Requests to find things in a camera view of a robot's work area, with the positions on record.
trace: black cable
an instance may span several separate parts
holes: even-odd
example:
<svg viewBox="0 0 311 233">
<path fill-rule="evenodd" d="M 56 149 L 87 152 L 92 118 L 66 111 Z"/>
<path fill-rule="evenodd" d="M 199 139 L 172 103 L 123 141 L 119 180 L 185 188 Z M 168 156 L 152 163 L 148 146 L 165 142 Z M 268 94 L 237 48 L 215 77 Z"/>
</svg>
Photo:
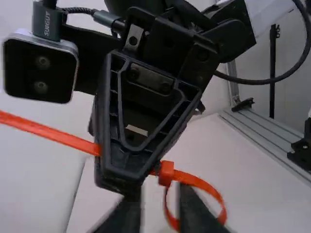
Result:
<svg viewBox="0 0 311 233">
<path fill-rule="evenodd" d="M 303 53 L 301 55 L 301 57 L 299 58 L 298 62 L 287 72 L 285 72 L 284 74 L 274 78 L 274 79 L 266 79 L 266 80 L 247 80 L 247 79 L 240 79 L 237 77 L 233 77 L 233 76 L 229 76 L 226 74 L 223 74 L 219 71 L 215 71 L 215 75 L 225 79 L 227 81 L 230 82 L 234 82 L 234 83 L 239 83 L 239 84 L 245 84 L 245 85 L 266 85 L 266 84 L 272 84 L 272 83 L 277 83 L 280 82 L 288 77 L 290 77 L 292 74 L 294 74 L 300 67 L 301 65 L 305 62 L 310 49 L 311 49 L 311 22 L 309 19 L 309 15 L 304 7 L 304 5 L 302 4 L 302 2 L 300 0 L 292 0 L 294 2 L 294 4 L 296 5 L 296 7 L 298 8 L 298 10 L 300 11 L 302 17 L 303 17 L 303 21 L 306 27 L 306 32 L 307 32 L 307 39 L 306 39 L 306 44 L 305 44 L 305 48 L 303 50 Z"/>
<path fill-rule="evenodd" d="M 67 7 L 62 8 L 67 14 L 87 14 L 93 16 L 98 10 L 86 7 Z"/>
</svg>

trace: metal bracket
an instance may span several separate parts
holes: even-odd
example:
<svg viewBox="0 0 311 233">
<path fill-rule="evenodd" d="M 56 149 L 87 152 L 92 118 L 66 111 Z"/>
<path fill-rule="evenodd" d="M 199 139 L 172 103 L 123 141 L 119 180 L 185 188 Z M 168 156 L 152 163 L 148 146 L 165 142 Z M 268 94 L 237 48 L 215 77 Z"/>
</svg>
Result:
<svg viewBox="0 0 311 233">
<path fill-rule="evenodd" d="M 128 51 L 136 52 L 143 32 L 144 30 L 141 27 L 131 24 L 124 48 Z"/>
</svg>

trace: camera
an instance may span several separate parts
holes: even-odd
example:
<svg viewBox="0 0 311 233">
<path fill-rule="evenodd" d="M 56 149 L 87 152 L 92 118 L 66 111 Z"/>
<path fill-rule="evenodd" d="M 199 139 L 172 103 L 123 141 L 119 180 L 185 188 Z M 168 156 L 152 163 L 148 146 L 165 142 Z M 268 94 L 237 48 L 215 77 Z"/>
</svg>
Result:
<svg viewBox="0 0 311 233">
<path fill-rule="evenodd" d="M 78 49 L 70 41 L 51 41 L 25 29 L 3 43 L 4 88 L 14 97 L 67 103 L 79 66 Z"/>
</svg>

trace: black stand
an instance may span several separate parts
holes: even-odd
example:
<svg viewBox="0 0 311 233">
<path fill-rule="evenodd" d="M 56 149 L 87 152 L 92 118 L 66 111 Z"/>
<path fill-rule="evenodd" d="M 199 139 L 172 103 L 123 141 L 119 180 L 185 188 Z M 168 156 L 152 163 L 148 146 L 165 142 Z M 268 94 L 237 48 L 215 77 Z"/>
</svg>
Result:
<svg viewBox="0 0 311 233">
<path fill-rule="evenodd" d="M 276 77 L 276 39 L 280 37 L 280 26 L 272 25 L 270 29 L 270 78 Z M 270 85 L 270 117 L 275 117 L 276 85 Z"/>
</svg>

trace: screw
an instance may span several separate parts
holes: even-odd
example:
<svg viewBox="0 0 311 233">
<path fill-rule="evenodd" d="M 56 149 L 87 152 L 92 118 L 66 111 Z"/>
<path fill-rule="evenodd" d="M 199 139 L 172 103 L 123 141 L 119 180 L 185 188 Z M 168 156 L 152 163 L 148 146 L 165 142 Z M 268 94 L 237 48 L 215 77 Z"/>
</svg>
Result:
<svg viewBox="0 0 311 233">
<path fill-rule="evenodd" d="M 140 74 L 140 72 L 138 69 L 132 68 L 132 69 L 130 69 L 128 79 L 130 81 L 135 81 L 139 78 L 139 74 Z"/>
<path fill-rule="evenodd" d="M 171 90 L 171 86 L 170 86 L 169 83 L 163 82 L 163 83 L 161 84 L 161 86 L 160 86 L 160 91 L 161 91 L 161 92 L 167 94 L 167 93 L 170 92 L 170 90 Z"/>
<path fill-rule="evenodd" d="M 50 68 L 51 62 L 48 58 L 40 56 L 35 61 L 39 69 L 48 69 Z"/>
<path fill-rule="evenodd" d="M 197 77 L 197 81 L 198 81 L 198 83 L 203 82 L 203 80 L 204 80 L 204 78 L 203 78 L 202 76 L 198 76 L 198 77 Z"/>
<path fill-rule="evenodd" d="M 197 59 L 200 61 L 200 62 L 206 62 L 209 58 L 209 53 L 207 51 L 199 51 L 198 54 L 197 54 Z"/>
<path fill-rule="evenodd" d="M 34 83 L 34 89 L 36 91 L 36 93 L 38 94 L 46 94 L 48 91 L 49 86 L 42 81 L 38 81 Z"/>
<path fill-rule="evenodd" d="M 134 37 L 134 36 L 131 36 L 129 39 L 128 39 L 128 42 L 130 43 L 130 45 L 133 45 L 135 46 L 138 42 L 137 38 Z"/>
</svg>

